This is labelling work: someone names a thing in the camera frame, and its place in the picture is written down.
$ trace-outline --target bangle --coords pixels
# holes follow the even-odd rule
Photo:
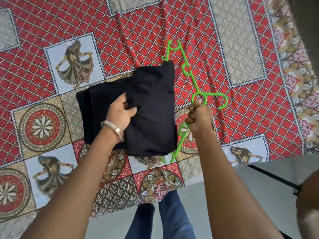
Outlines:
[[[108,120],[102,121],[101,127],[103,127],[104,124],[110,127],[114,132],[116,132],[120,140],[123,141],[123,135],[121,134],[121,130],[117,126],[115,126],[112,122],[109,122]]]

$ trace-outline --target green plastic hanger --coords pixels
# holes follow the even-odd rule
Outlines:
[[[225,98],[225,103],[224,103],[223,105],[219,106],[218,109],[223,109],[223,108],[225,108],[225,107],[227,106],[227,104],[228,104],[228,97],[227,97],[225,94],[219,93],[219,92],[217,92],[217,93],[202,92],[202,91],[199,90],[198,85],[197,85],[197,83],[196,83],[196,79],[195,79],[195,77],[194,77],[194,75],[193,75],[193,72],[190,71],[190,72],[188,73],[188,72],[185,70],[185,67],[186,67],[186,66],[187,66],[187,68],[190,68],[190,66],[189,66],[188,60],[187,60],[187,58],[186,58],[185,52],[184,52],[184,50],[183,50],[183,47],[181,46],[181,42],[180,42],[179,40],[177,40],[178,46],[177,46],[177,48],[173,48],[173,47],[171,46],[172,41],[173,41],[173,40],[169,40],[169,41],[168,41],[167,51],[166,51],[166,57],[162,56],[162,60],[164,60],[164,61],[168,61],[168,60],[169,60],[169,52],[170,52],[171,50],[172,50],[172,51],[181,50],[181,53],[182,53],[183,58],[184,58],[184,60],[185,60],[185,63],[182,64],[181,69],[182,69],[183,74],[184,74],[185,76],[187,76],[187,77],[190,76],[190,77],[192,78],[192,81],[193,81],[193,84],[194,84],[195,90],[196,90],[196,92],[192,95],[192,98],[191,98],[192,104],[194,104],[194,99],[195,99],[196,96],[202,96],[202,97],[204,97],[204,102],[203,102],[202,105],[205,105],[205,104],[207,103],[207,96],[222,96],[223,98]],[[174,161],[174,159],[176,159],[176,156],[177,156],[179,150],[181,149],[181,146],[183,145],[183,142],[184,142],[185,138],[186,138],[187,135],[188,135],[187,132],[182,132],[182,129],[183,129],[183,128],[187,128],[187,129],[189,128],[189,125],[188,125],[187,123],[185,123],[185,121],[182,122],[180,128],[178,129],[178,135],[181,136],[181,140],[180,140],[180,142],[178,143],[176,150],[172,153],[173,156],[172,156],[172,160],[170,161],[171,163]]]

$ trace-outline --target blue jeans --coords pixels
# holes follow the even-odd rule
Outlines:
[[[155,207],[139,205],[125,239],[151,239]],[[184,206],[176,190],[168,192],[159,202],[163,239],[196,239]]]

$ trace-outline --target black cloth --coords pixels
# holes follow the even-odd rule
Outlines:
[[[94,141],[110,104],[126,92],[128,109],[138,109],[124,131],[125,141],[114,149],[126,148],[129,156],[163,156],[173,152],[177,147],[174,79],[174,64],[165,61],[161,66],[139,67],[132,76],[78,92],[85,143]]]

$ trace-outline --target white tile floor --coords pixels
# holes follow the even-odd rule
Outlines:
[[[319,154],[258,164],[258,167],[299,184],[319,169]],[[241,167],[236,171],[277,228],[293,239],[301,239],[295,218],[296,197],[292,194],[293,189],[249,167]],[[197,239],[212,238],[203,182],[179,189],[178,194]],[[152,239],[162,239],[162,224],[157,205],[156,208]],[[124,238],[135,211],[136,207],[132,207],[91,220],[86,239]]]

